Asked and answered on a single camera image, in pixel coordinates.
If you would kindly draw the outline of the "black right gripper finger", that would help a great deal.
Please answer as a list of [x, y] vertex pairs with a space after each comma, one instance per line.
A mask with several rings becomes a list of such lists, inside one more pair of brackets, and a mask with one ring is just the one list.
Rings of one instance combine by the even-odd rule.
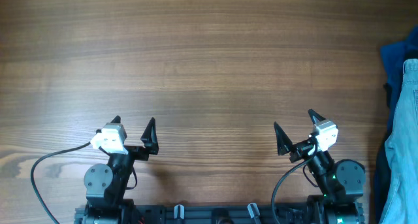
[[274, 130], [276, 134], [278, 155], [285, 155], [289, 153], [293, 146], [291, 139], [276, 121], [274, 122]]
[[308, 114], [309, 114], [309, 117], [310, 117], [310, 119], [311, 119], [311, 121], [312, 121], [312, 123], [315, 125], [316, 123], [319, 123], [319, 122], [321, 122], [321, 121], [325, 121], [326, 120], [326, 118], [324, 118], [323, 116], [321, 116], [320, 114], [318, 114], [315, 110], [313, 110], [313, 109], [309, 109], [308, 110]]

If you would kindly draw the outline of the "light blue denim shorts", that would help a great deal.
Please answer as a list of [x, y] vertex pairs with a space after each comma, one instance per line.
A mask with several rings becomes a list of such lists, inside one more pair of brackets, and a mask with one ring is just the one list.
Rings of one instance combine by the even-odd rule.
[[417, 223], [417, 60], [403, 63], [393, 130], [385, 142], [391, 182], [380, 223]]

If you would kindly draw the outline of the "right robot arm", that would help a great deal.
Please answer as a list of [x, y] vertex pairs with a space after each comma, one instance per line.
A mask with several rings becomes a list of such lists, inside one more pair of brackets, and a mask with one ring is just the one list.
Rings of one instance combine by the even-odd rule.
[[[278, 122], [274, 122], [278, 155], [289, 155], [292, 163], [272, 192], [270, 208], [274, 223], [363, 223], [364, 210], [358, 199], [364, 195], [365, 167], [352, 159], [335, 161], [329, 149], [337, 142], [339, 129], [333, 121], [309, 109], [313, 124], [306, 140], [292, 143]], [[276, 196], [285, 179], [298, 169], [308, 169], [308, 181], [320, 189], [310, 195], [304, 209], [278, 207]]]

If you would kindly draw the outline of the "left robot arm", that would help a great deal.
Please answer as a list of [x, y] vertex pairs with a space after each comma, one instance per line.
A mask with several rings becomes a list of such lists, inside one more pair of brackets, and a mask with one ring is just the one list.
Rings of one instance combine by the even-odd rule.
[[111, 122], [97, 130], [90, 140], [94, 149], [108, 155], [106, 164], [96, 164], [89, 168], [84, 176], [87, 203], [82, 211], [74, 216], [75, 223], [143, 223], [144, 218], [137, 210], [132, 199], [124, 194], [129, 187], [129, 178], [137, 178], [135, 161], [147, 161], [150, 155], [156, 155], [159, 145], [156, 135], [155, 119], [148, 122], [140, 140], [143, 146], [126, 146], [127, 133], [116, 116]]

